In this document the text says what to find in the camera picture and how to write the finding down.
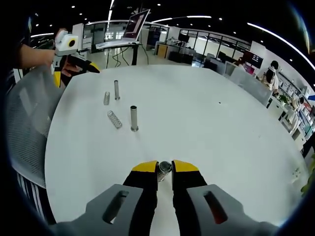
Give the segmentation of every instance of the person's arm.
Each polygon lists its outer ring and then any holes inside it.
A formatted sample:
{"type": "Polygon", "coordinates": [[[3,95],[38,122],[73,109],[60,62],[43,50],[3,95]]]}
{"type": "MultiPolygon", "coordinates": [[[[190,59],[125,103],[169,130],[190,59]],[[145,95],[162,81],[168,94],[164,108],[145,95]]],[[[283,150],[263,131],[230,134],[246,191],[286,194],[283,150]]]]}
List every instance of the person's arm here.
{"type": "Polygon", "coordinates": [[[265,70],[260,70],[260,72],[256,75],[256,78],[261,81],[265,72],[265,70]]]}
{"type": "Polygon", "coordinates": [[[279,79],[278,79],[277,75],[275,75],[275,81],[274,81],[274,85],[273,85],[274,93],[278,92],[278,89],[279,89],[279,79]]]}
{"type": "Polygon", "coordinates": [[[18,52],[15,68],[25,69],[40,65],[50,66],[54,61],[54,57],[54,50],[35,49],[22,44],[18,52]]]}

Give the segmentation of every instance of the person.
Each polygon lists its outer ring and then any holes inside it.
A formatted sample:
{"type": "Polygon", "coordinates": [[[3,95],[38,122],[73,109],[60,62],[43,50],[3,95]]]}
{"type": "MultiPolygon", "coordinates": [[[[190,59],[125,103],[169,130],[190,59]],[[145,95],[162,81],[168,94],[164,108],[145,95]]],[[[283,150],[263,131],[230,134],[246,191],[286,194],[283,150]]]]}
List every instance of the person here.
{"type": "Polygon", "coordinates": [[[244,68],[245,61],[244,61],[243,57],[238,58],[238,60],[236,62],[233,62],[233,64],[238,66],[242,70],[246,71],[246,69],[244,68]]]}
{"type": "Polygon", "coordinates": [[[297,99],[293,99],[292,100],[292,107],[294,108],[294,111],[298,112],[301,110],[302,108],[302,105],[304,103],[304,98],[303,97],[300,97],[300,98],[297,98],[297,99]]]}
{"type": "Polygon", "coordinates": [[[274,60],[268,68],[262,69],[256,76],[273,93],[278,93],[279,89],[279,79],[276,73],[278,68],[279,64],[274,60]]]}
{"type": "MultiPolygon", "coordinates": [[[[13,75],[13,68],[15,69],[29,69],[36,66],[46,65],[50,68],[51,64],[55,58],[55,50],[50,49],[36,49],[32,48],[27,45],[27,37],[29,36],[31,31],[31,27],[27,26],[27,29],[24,30],[24,34],[20,35],[20,40],[15,46],[15,53],[12,55],[11,64],[8,65],[11,70],[10,73],[7,75],[6,79],[6,93],[8,93],[13,86],[15,85],[14,75],[13,75]]],[[[79,72],[80,68],[76,66],[72,66],[65,61],[61,73],[67,77],[71,77],[69,71],[79,72]]]]}

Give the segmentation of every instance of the desk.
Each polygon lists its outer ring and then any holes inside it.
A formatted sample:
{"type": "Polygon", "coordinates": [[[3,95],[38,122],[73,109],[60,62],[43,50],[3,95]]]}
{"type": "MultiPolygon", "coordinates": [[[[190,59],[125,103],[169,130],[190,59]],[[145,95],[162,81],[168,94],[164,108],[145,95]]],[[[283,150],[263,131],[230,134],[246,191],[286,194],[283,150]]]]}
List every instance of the desk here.
{"type": "Polygon", "coordinates": [[[110,46],[110,47],[104,47],[106,44],[105,43],[98,43],[95,45],[95,48],[97,50],[110,50],[110,49],[115,49],[115,48],[130,48],[132,47],[133,49],[133,54],[132,54],[132,62],[131,65],[137,65],[137,59],[138,59],[138,48],[139,45],[141,45],[139,42],[133,42],[133,43],[126,43],[126,44],[121,44],[121,45],[116,45],[116,46],[110,46]]]}
{"type": "MultiPolygon", "coordinates": [[[[256,99],[214,71],[175,65],[74,77],[54,114],[45,158],[57,222],[80,216],[87,202],[150,160],[194,164],[208,184],[239,200],[248,216],[274,224],[291,214],[308,178],[293,139],[256,99]],[[114,80],[119,80],[119,101],[114,80]],[[138,132],[130,130],[131,105],[138,108],[138,132]],[[109,110],[122,121],[121,129],[108,119],[109,110]],[[298,167],[301,181],[293,189],[298,167]]],[[[159,184],[151,236],[179,235],[171,179],[168,175],[159,184]]]]}

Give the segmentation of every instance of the metal cylinder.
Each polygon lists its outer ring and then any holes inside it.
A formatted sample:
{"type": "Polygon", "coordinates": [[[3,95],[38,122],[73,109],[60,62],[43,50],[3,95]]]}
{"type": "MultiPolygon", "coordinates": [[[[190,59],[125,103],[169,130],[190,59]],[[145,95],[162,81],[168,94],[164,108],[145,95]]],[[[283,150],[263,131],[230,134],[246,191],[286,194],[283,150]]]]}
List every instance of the metal cylinder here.
{"type": "Polygon", "coordinates": [[[137,107],[131,106],[130,107],[130,114],[131,114],[131,130],[133,132],[138,131],[138,118],[137,118],[137,107]]]}
{"type": "Polygon", "coordinates": [[[172,171],[172,164],[167,161],[162,161],[158,165],[158,172],[157,172],[157,181],[161,182],[164,178],[172,171]]]}
{"type": "Polygon", "coordinates": [[[119,88],[118,88],[118,80],[114,81],[114,86],[115,86],[115,100],[119,100],[119,88]]]}

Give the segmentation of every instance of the mesh office chair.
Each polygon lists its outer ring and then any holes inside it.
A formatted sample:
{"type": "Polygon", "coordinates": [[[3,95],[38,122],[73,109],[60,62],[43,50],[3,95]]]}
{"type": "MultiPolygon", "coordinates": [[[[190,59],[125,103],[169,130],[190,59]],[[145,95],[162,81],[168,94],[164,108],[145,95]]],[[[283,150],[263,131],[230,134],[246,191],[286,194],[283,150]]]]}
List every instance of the mesh office chair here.
{"type": "Polygon", "coordinates": [[[41,66],[30,71],[7,96],[6,137],[12,167],[43,188],[48,132],[62,93],[50,70],[41,66]]]}
{"type": "Polygon", "coordinates": [[[252,75],[236,67],[228,79],[251,94],[262,105],[267,106],[272,91],[252,75]]]}

